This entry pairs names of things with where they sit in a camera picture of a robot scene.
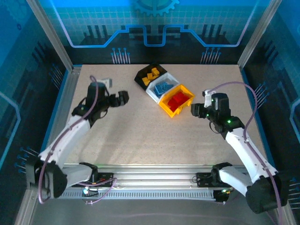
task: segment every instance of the cable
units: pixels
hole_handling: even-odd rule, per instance
[[[89,196],[86,196],[86,197],[93,197],[93,196],[96,196],[96,195],[99,195],[99,192],[97,191],[97,193],[93,194],[93,195],[89,195]]]
[[[97,102],[97,99],[98,99],[98,83],[97,83],[97,80],[96,78],[91,75],[90,76],[90,79],[96,84],[96,96],[95,96],[95,99],[94,99],[94,102],[91,106],[91,108],[84,114],[84,116],[82,116],[80,119],[78,119],[75,123],[73,123],[69,128],[67,128],[57,139],[56,141],[54,142],[53,146],[51,147],[51,150],[49,151],[44,163],[43,163],[43,166],[42,166],[42,169],[41,169],[41,173],[39,175],[39,179],[38,179],[38,200],[41,204],[44,204],[47,200],[49,200],[49,196],[46,198],[46,199],[42,199],[42,184],[43,184],[43,177],[44,177],[44,173],[45,173],[45,168],[47,166],[47,163],[49,161],[49,158],[53,155],[53,152],[56,148],[56,146],[58,145],[58,143],[61,141],[61,139],[66,135],[66,133],[68,131],[70,131],[73,127],[75,127],[77,124],[79,124],[81,121],[83,121],[91,112],[92,110],[94,109],[95,105],[96,105],[96,102]]]
[[[210,129],[211,129],[211,131],[214,132],[215,134],[220,134],[220,132],[216,132],[216,131],[214,131],[214,130],[211,128],[211,122],[210,122]]]
[[[229,85],[229,84],[241,84],[241,85],[244,85],[245,87],[247,87],[253,94],[254,96],[254,100],[255,100],[255,106],[254,106],[254,110],[253,110],[253,113],[250,117],[250,119],[248,120],[247,124],[245,125],[245,129],[244,129],[244,139],[245,139],[245,143],[247,144],[247,146],[251,149],[252,153],[255,155],[255,157],[257,158],[257,160],[260,162],[260,164],[262,164],[262,166],[264,168],[266,168],[266,172],[268,174],[268,176],[270,177],[270,180],[272,182],[272,185],[273,185],[273,188],[274,188],[274,192],[275,192],[275,197],[276,197],[276,202],[277,202],[277,208],[278,208],[278,214],[279,214],[279,225],[282,224],[282,207],[281,207],[281,201],[280,201],[280,196],[279,196],[279,191],[278,191],[278,188],[276,186],[276,182],[270,172],[270,170],[267,168],[266,164],[264,163],[264,161],[260,158],[260,156],[257,154],[257,152],[254,150],[254,148],[252,147],[252,145],[249,143],[249,141],[247,140],[247,129],[248,129],[248,126],[251,122],[251,120],[254,118],[255,116],[255,113],[257,111],[257,96],[255,94],[255,91],[248,85],[248,84],[245,84],[243,82],[238,82],[238,81],[233,81],[233,82],[226,82],[226,83],[223,83],[211,90],[208,91],[208,93],[211,93],[212,91],[214,90],[217,90],[223,86],[226,86],[226,85]]]
[[[86,203],[86,204],[92,205],[92,204],[95,204],[95,203],[101,201],[103,198],[105,198],[105,197],[108,195],[108,193],[110,193],[110,191],[112,190],[112,188],[115,186],[115,184],[116,184],[116,182],[117,182],[117,178],[112,178],[112,179],[103,181],[103,182],[98,183],[98,184],[88,184],[88,185],[86,185],[86,184],[84,184],[84,183],[79,183],[80,185],[89,186],[89,187],[95,187],[95,186],[99,186],[99,185],[102,185],[102,184],[105,184],[105,183],[108,183],[108,182],[111,182],[111,181],[113,181],[113,184],[112,184],[111,187],[106,191],[106,193],[105,193],[104,195],[102,195],[99,199],[97,199],[97,200],[95,200],[95,201],[90,201],[90,202],[86,201],[85,203]]]

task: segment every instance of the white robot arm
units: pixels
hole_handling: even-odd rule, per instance
[[[248,133],[245,134],[245,126],[238,117],[231,115],[228,96],[224,93],[209,92],[205,90],[202,95],[205,97],[204,104],[192,104],[191,113],[198,118],[208,119],[214,125],[216,133],[232,146],[240,157],[248,174],[237,171],[230,163],[214,165],[211,171],[213,183],[229,184],[247,200],[251,210],[255,213],[275,209],[277,202],[274,188],[272,186],[269,173],[273,176],[279,190],[282,206],[287,204],[289,176],[278,172],[259,152],[250,139]]]
[[[80,163],[74,167],[63,168],[63,166],[78,141],[98,119],[106,115],[109,107],[119,107],[128,102],[127,91],[119,91],[118,97],[115,94],[109,94],[106,85],[111,86],[111,83],[111,80],[108,83],[97,82],[98,96],[94,107],[92,105],[96,97],[96,84],[91,83],[87,97],[73,110],[72,117],[58,137],[38,157],[30,157],[27,160],[26,178],[30,188],[38,188],[42,165],[47,158],[45,175],[42,175],[42,190],[49,193],[51,198],[59,197],[66,188],[74,184],[84,181],[99,182],[98,168],[95,165]]]

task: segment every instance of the blue backdrop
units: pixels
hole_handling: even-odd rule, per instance
[[[300,2],[284,0],[244,71],[259,90],[258,114],[279,170],[300,176]],[[290,204],[299,221],[299,185],[291,188]]]
[[[66,70],[26,1],[0,0],[0,21],[0,221],[11,225]]]
[[[235,64],[268,3],[42,1],[74,64]]]

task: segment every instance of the yellow block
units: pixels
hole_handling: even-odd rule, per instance
[[[142,78],[142,81],[144,82],[144,84],[145,84],[146,86],[148,86],[148,84],[150,83],[150,80],[148,80],[147,77],[143,77],[143,78]]]
[[[170,109],[168,102],[169,100],[177,94],[177,92],[182,91],[185,95],[189,96],[189,100],[179,106],[174,112]],[[185,86],[182,84],[178,85],[174,89],[171,89],[169,92],[165,93],[163,98],[160,100],[159,105],[166,111],[166,113],[173,118],[176,114],[179,114],[184,107],[190,106],[194,99],[195,95],[190,92]]]
[[[151,70],[153,76],[158,76],[159,75],[159,71],[158,69],[156,69],[156,67],[154,67],[152,70]]]
[[[152,80],[153,79],[153,74],[152,73],[147,74],[147,78],[148,78],[148,80]]]

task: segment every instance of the speckled work surface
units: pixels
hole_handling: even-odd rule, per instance
[[[110,93],[128,90],[129,102],[110,108],[72,151],[67,162],[93,164],[198,164],[229,162],[241,165],[235,151],[209,128],[209,122],[193,117],[190,107],[170,118],[136,82],[136,73],[146,65],[83,65],[70,112],[86,96],[89,76],[112,78]],[[192,91],[194,103],[203,103],[202,91],[228,81],[242,81],[236,65],[162,65]],[[251,116],[246,90],[241,85],[219,89],[227,93],[232,115],[244,124]],[[253,121],[250,137],[265,156]]]

